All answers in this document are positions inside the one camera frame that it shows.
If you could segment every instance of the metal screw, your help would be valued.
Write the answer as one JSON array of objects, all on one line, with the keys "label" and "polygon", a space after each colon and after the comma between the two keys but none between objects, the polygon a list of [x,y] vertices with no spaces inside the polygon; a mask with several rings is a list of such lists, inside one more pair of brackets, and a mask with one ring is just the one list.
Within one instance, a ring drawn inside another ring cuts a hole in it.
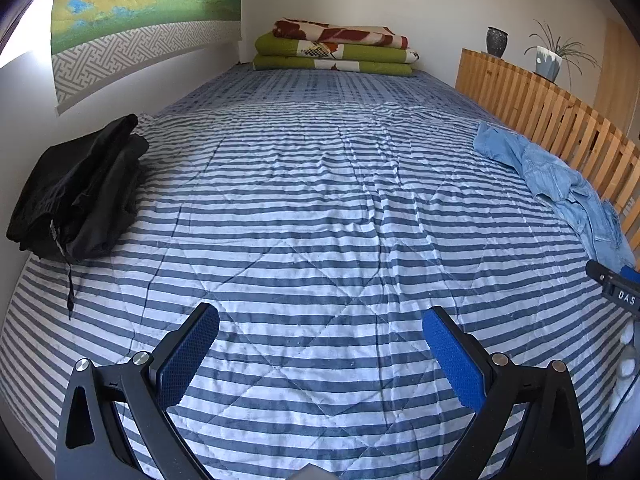
[{"label": "metal screw", "polygon": [[78,372],[84,372],[89,367],[89,359],[80,359],[76,363],[76,370]]},{"label": "metal screw", "polygon": [[149,361],[149,354],[147,352],[138,352],[133,356],[133,364],[135,365],[143,365],[147,361]]},{"label": "metal screw", "polygon": [[491,356],[491,361],[498,366],[506,366],[509,364],[509,358],[505,354],[494,354]]},{"label": "metal screw", "polygon": [[562,361],[555,360],[551,363],[551,366],[556,372],[562,373],[566,371],[566,364],[564,364]]}]

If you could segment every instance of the dark ceramic vase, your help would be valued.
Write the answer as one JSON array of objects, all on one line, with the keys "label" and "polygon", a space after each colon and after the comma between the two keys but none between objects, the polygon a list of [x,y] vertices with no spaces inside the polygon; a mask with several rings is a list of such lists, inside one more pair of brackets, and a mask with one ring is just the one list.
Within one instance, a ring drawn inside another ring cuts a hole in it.
[{"label": "dark ceramic vase", "polygon": [[495,27],[489,27],[486,34],[486,51],[495,57],[502,57],[507,48],[508,34]]}]

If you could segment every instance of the spider plant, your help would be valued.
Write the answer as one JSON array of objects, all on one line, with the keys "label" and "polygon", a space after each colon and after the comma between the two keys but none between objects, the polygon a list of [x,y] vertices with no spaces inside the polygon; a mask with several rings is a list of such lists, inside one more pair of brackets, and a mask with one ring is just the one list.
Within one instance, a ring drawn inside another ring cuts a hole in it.
[{"label": "spider plant", "polygon": [[[545,48],[555,53],[556,56],[559,56],[562,59],[566,60],[567,63],[571,63],[572,65],[574,65],[578,69],[578,72],[580,72],[580,75],[582,75],[582,69],[580,68],[580,65],[579,65],[581,59],[584,59],[587,62],[591,63],[593,67],[600,68],[598,61],[591,54],[587,54],[586,52],[583,51],[584,45],[580,43],[580,41],[571,41],[572,38],[569,38],[564,43],[560,43],[561,36],[558,36],[557,39],[554,38],[554,35],[551,32],[551,27],[549,27],[547,22],[545,22],[545,25],[542,25],[542,23],[540,23],[538,20],[533,20],[533,21],[540,26],[545,37],[543,38],[536,32],[534,32],[533,34],[530,34],[529,37],[540,38]],[[530,46],[527,50],[524,51],[524,53],[526,54],[532,48],[537,48],[537,46]],[[569,65],[567,65],[566,67],[567,67],[567,70],[569,71],[569,90],[571,91],[572,90],[571,67]]]}]

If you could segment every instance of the wooden bed rail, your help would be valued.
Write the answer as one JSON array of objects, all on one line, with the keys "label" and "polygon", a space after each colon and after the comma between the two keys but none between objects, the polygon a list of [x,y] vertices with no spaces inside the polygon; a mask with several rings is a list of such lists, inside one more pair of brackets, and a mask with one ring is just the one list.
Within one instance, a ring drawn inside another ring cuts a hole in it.
[{"label": "wooden bed rail", "polygon": [[[578,170],[620,213],[640,180],[640,150],[596,110],[560,87],[489,54],[462,50],[456,90],[512,130]],[[640,246],[640,200],[622,221],[632,250]]]}]

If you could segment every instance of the patterned scroll border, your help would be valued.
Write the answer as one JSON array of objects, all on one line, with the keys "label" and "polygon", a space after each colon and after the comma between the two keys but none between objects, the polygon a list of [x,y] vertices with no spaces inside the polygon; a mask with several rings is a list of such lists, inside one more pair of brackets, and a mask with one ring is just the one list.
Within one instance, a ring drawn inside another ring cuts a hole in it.
[{"label": "patterned scroll border", "polygon": [[58,111],[145,66],[211,43],[241,39],[240,22],[163,23],[88,41],[51,57]]}]

